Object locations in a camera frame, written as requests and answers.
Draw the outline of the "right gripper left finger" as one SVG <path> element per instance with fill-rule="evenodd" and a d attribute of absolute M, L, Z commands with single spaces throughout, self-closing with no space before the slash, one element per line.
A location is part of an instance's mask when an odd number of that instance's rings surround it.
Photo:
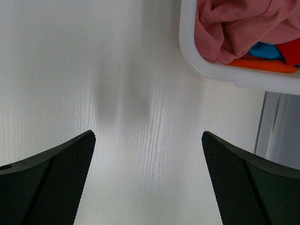
<path fill-rule="evenodd" d="M 0 168 L 2 225 L 72 225 L 96 143 L 88 130 Z"/>

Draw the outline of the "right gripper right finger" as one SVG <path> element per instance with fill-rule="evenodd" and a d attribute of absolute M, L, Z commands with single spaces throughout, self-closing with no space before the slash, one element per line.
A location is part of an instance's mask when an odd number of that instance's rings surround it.
<path fill-rule="evenodd" d="M 300 172 L 205 131 L 202 147 L 224 225 L 298 225 Z"/>

